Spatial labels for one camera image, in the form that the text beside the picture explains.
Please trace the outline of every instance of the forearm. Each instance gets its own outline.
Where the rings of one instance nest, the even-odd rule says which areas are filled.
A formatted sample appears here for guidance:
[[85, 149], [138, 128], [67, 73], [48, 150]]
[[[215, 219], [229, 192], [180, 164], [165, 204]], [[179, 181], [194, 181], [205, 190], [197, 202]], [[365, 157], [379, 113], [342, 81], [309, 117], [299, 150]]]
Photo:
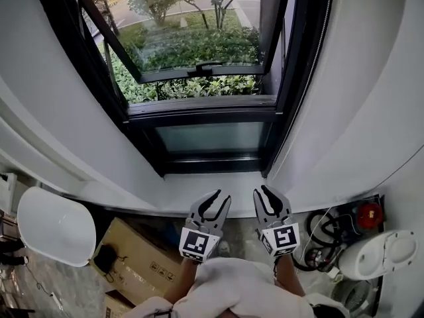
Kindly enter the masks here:
[[289, 254], [280, 257], [276, 271], [277, 281], [285, 290], [301, 297], [305, 295], [299, 279], [296, 276], [292, 257]]
[[181, 272], [177, 281], [164, 294], [164, 299], [175, 304], [178, 300], [185, 297], [194, 284], [196, 277], [197, 264], [191, 260], [184, 258], [181, 263]]

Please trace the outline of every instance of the window handle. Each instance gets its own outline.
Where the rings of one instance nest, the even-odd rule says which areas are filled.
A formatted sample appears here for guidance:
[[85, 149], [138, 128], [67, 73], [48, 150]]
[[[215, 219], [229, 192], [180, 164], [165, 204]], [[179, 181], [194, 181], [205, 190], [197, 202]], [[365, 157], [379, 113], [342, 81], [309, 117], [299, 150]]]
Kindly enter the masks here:
[[196, 64], [195, 68], [189, 68], [187, 70], [187, 74], [191, 77], [196, 76], [206, 76], [208, 74], [212, 74], [212, 67], [206, 67], [206, 66], [216, 66], [216, 65], [222, 65], [223, 63], [220, 61], [203, 61]]

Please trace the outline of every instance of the person's left arm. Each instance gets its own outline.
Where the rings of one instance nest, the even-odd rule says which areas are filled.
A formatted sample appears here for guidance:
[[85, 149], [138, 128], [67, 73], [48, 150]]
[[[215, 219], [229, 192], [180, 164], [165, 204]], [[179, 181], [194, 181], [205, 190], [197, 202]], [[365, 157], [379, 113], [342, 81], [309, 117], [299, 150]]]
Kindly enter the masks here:
[[184, 258], [181, 263], [181, 273], [177, 277], [177, 281], [164, 294], [164, 299], [171, 304], [175, 304], [181, 298], [185, 297], [194, 284], [196, 271], [197, 262]]

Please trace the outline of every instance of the cardboard box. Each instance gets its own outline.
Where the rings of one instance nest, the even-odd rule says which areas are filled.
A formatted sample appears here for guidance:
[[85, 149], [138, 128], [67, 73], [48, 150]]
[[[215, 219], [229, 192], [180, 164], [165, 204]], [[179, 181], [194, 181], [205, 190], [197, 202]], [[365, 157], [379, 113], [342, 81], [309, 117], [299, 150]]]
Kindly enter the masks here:
[[148, 230], [138, 234], [118, 218], [113, 219], [90, 260], [104, 276], [93, 261], [102, 245], [112, 246], [120, 257], [113, 263], [108, 280], [113, 280], [112, 286], [135, 305], [162, 296], [180, 274], [182, 258], [177, 248], [167, 246]]
[[119, 318], [134, 307], [135, 305], [117, 290], [109, 291], [106, 293], [105, 297], [105, 310], [103, 316], [104, 318]]

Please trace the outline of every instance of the open window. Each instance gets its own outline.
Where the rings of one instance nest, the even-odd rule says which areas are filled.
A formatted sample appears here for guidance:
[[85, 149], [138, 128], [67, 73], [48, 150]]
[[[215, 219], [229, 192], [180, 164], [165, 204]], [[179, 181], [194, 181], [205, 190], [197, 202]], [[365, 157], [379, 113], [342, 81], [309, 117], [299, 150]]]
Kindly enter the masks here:
[[110, 118], [161, 175], [269, 172], [331, 0], [40, 0]]

